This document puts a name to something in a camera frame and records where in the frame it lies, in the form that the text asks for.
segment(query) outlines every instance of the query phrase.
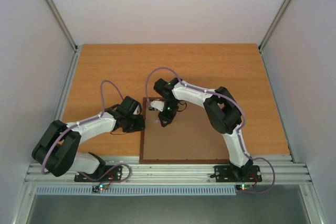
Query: cardboard square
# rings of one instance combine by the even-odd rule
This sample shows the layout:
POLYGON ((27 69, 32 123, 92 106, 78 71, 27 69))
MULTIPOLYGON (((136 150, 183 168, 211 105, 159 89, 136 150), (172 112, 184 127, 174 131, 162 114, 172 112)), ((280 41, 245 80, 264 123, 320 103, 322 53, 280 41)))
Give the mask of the cardboard square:
POLYGON ((225 141, 212 128, 204 108, 187 103, 187 108, 166 127, 160 124, 159 111, 147 108, 144 98, 146 128, 141 135, 140 163, 228 163, 225 141))

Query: metal frame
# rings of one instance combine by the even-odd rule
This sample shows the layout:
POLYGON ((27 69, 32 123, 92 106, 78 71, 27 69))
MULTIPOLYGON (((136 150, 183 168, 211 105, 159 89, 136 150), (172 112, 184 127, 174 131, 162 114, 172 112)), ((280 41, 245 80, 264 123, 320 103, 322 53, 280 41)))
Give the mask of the metal frame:
MULTIPOLYGON (((76 71, 76 66, 80 57, 81 47, 78 48, 71 60, 63 88, 59 96, 59 102, 54 112, 54 119, 61 119, 66 101, 71 88, 71 83, 76 71)), ((309 171, 305 164, 295 163, 291 155, 265 155, 275 168, 276 185, 300 185, 303 202, 311 223, 324 224, 324 215, 316 196, 309 171)), ((108 164, 127 163, 132 167, 132 176, 125 183, 119 184, 121 188, 147 186, 157 188, 160 186, 181 186, 206 188, 223 187, 223 184, 216 183, 215 178, 210 178, 213 174, 213 164, 139 164, 138 156, 103 156, 108 164)), ((261 185, 270 185, 272 183, 272 173, 269 166, 263 161, 255 161, 260 166, 264 181, 261 185)), ((36 163, 30 164, 24 185, 21 189, 18 204, 16 205, 15 214, 11 221, 12 224, 24 224, 28 220, 30 209, 38 188, 47 186, 50 188, 74 188, 85 185, 95 185, 96 183, 75 183, 73 178, 74 172, 68 172, 61 177, 53 175, 42 175, 41 166, 36 163)), ((238 183, 225 183, 225 186, 234 186, 238 183)))
POLYGON ((76 49, 77 49, 77 45, 74 41, 74 39, 72 38, 66 24, 64 23, 60 13, 58 12, 57 8, 56 8, 56 5, 54 4, 54 1, 53 0, 45 0, 51 10, 51 12, 53 13, 54 17, 56 18, 58 24, 60 25, 63 33, 65 34, 65 36, 67 37, 72 49, 74 50, 74 52, 76 52, 76 49))
MULTIPOLYGON (((66 78, 64 80, 62 90, 58 98, 58 104, 54 111, 53 120, 61 119, 64 113, 65 105, 68 99, 69 91, 71 88, 72 80, 76 71, 77 63, 81 53, 81 46, 78 47, 67 26, 65 25, 60 13, 58 12, 53 0, 46 0, 48 6, 50 7, 52 13, 54 14, 57 22, 59 23, 61 29, 63 30, 65 36, 69 40, 71 47, 74 50, 74 55, 71 59, 66 78)), ((268 31, 266 32, 260 46, 260 53, 263 58, 262 49, 267 44, 270 36, 275 30, 277 24, 284 15, 286 9, 288 8, 291 0, 284 0, 281 7, 272 21, 268 31)), ((267 72, 267 66, 263 59, 266 74, 269 79, 269 74, 267 72)), ((277 109, 279 112, 279 106, 277 104, 276 98, 274 96, 277 109)), ((305 203, 307 213, 311 223, 326 223, 322 208, 320 206, 319 200, 317 198, 316 191, 312 184, 309 171, 305 164, 295 163, 294 158, 297 157, 293 146, 290 144, 287 134, 286 139, 290 148, 291 155, 269 155, 263 156, 264 158, 270 160, 276 171, 276 185, 300 185, 300 190, 302 193, 302 199, 305 203)), ((216 183, 214 178, 210 178, 209 175, 213 174, 213 166, 211 164, 139 164, 138 156, 106 156, 103 159, 110 164, 117 163, 128 163, 132 167, 132 176, 126 183, 119 184, 120 188, 130 188, 130 187, 164 187, 164 186, 191 186, 197 188, 220 188, 223 184, 216 183)), ((272 182, 272 173, 269 166, 262 162, 256 161, 255 164, 260 166, 261 173, 263 175, 264 181, 260 183, 261 185, 270 185, 272 182)), ((76 194, 78 191, 76 188, 85 189, 87 185, 93 185, 96 183, 75 183, 73 178, 75 173, 68 172, 61 177, 54 177, 53 175, 42 175, 40 173, 41 166, 39 164, 30 164, 28 172, 26 174, 24 184, 21 188, 19 198, 17 200, 16 208, 14 211, 13 218, 11 220, 12 224, 26 223, 30 213, 30 209, 33 205, 33 200, 36 194, 43 194, 43 190, 39 190, 42 187, 45 188, 72 188, 72 194, 76 194)), ((226 187, 234 186, 236 183, 226 183, 226 187)), ((48 194, 59 194, 59 190, 46 190, 48 194)))
POLYGON ((278 23, 280 22, 281 18, 283 17, 284 13, 286 12, 286 10, 287 10, 291 1, 292 0, 283 0, 277 14, 275 15, 270 27, 268 28, 264 38, 262 39, 262 41, 260 43, 259 49, 261 49, 261 50, 264 49, 264 47, 266 46, 269 38, 273 34, 275 28, 277 27, 278 23))
POLYGON ((75 71, 76 71, 76 68, 77 68, 77 64, 78 64, 78 61, 79 61, 79 56, 80 56, 81 50, 82 50, 82 46, 78 46, 77 50, 72 55, 72 59, 70 61, 70 65, 69 65, 69 68, 67 70, 66 77, 65 77, 64 82, 62 84, 61 92, 59 93, 59 97, 58 97, 58 100, 57 100, 58 102, 57 102, 56 108, 54 110, 54 114, 53 114, 53 117, 52 117, 53 121, 57 120, 57 119, 62 119, 62 117, 63 117, 65 106, 67 104, 67 100, 68 100, 68 97, 69 97, 73 77, 75 76, 75 71))
POLYGON ((287 134, 287 131, 286 131, 286 128, 285 128, 285 125, 284 125, 284 121, 283 121, 283 118, 282 118, 282 113, 280 113, 280 107, 279 107, 279 104, 278 104, 278 101, 277 101, 277 98, 276 98, 276 95, 275 95, 275 92, 274 92, 274 89, 273 89, 273 86, 272 86, 272 82, 271 82, 271 79, 270 79, 270 75, 268 73, 268 67, 267 67, 267 64, 266 64, 266 61, 265 61, 265 57, 264 57, 264 52, 263 50, 261 49, 260 50, 260 55, 261 55, 261 59, 263 60, 263 64, 264 64, 264 69, 265 69, 265 72, 266 72, 266 76, 267 76, 267 79, 268 79, 268 83, 270 85, 270 88, 271 88, 271 91, 272 91, 272 95, 273 95, 273 99, 275 101, 275 105, 277 107, 277 111, 278 111, 278 115, 280 117, 280 121, 281 121, 281 125, 282 125, 282 129, 283 129, 283 132, 285 134, 285 138, 286 138, 286 141, 287 141, 287 145, 289 147, 289 152, 292 156, 292 159, 294 162, 296 162, 296 158, 298 157, 297 155, 297 151, 295 150, 295 145, 292 144, 290 138, 288 137, 288 134, 287 134))

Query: white wall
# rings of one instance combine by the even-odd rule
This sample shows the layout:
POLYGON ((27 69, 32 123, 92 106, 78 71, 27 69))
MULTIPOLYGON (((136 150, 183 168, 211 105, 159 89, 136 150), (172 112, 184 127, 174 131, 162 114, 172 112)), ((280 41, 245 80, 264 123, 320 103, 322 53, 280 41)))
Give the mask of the white wall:
POLYGON ((282 1, 54 0, 78 44, 259 44, 282 1))
POLYGON ((336 0, 293 0, 264 56, 291 144, 336 223, 336 0))
POLYGON ((0 223, 9 223, 72 51, 44 0, 0 7, 0 223))

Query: orange wooden surface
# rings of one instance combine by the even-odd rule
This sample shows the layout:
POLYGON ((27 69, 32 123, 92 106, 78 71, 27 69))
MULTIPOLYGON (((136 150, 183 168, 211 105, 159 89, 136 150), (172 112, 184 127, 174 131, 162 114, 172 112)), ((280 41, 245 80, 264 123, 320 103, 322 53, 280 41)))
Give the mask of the orange wooden surface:
MULTIPOLYGON (((243 136, 251 154, 289 154, 257 45, 255 44, 109 44, 84 45, 63 121, 79 121, 101 111, 99 86, 113 81, 124 96, 142 102, 145 80, 157 67, 174 69, 189 83, 205 88, 226 87, 247 115, 243 136)), ((158 96, 154 82, 171 80, 160 70, 149 83, 149 96, 158 96)), ((113 86, 104 86, 106 106, 121 101, 113 86)), ((140 132, 105 133, 81 144, 79 151, 97 155, 139 155, 140 132)))

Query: robotic arm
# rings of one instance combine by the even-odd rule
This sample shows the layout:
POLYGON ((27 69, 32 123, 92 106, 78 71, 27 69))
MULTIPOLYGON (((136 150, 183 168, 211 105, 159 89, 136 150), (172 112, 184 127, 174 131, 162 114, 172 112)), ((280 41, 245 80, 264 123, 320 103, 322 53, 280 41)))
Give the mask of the robotic arm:
POLYGON ((197 86, 190 88, 191 84, 185 81, 182 81, 182 83, 179 83, 177 78, 170 82, 159 79, 155 83, 154 90, 166 100, 165 102, 151 102, 151 107, 160 111, 159 119, 161 125, 166 127, 172 123, 180 101, 187 101, 203 107, 212 127, 224 138, 230 155, 230 168, 233 176, 237 181, 241 180, 248 174, 253 165, 253 161, 246 156, 249 156, 249 153, 247 151, 243 153, 238 138, 238 134, 240 134, 242 145, 246 150, 242 134, 237 133, 237 129, 242 122, 241 113, 230 101, 207 92, 213 91, 223 94, 232 100, 233 97, 224 87, 219 87, 217 90, 204 89, 197 86))
POLYGON ((32 157, 43 163, 51 146, 66 130, 68 132, 60 139, 47 157, 45 167, 56 177, 67 171, 84 172, 92 178, 99 178, 105 171, 105 162, 93 153, 79 153, 78 146, 86 140, 122 128, 123 132, 131 133, 144 129, 144 118, 141 105, 131 97, 125 97, 121 104, 116 104, 98 114, 80 122, 63 123, 53 121, 32 152, 32 157))

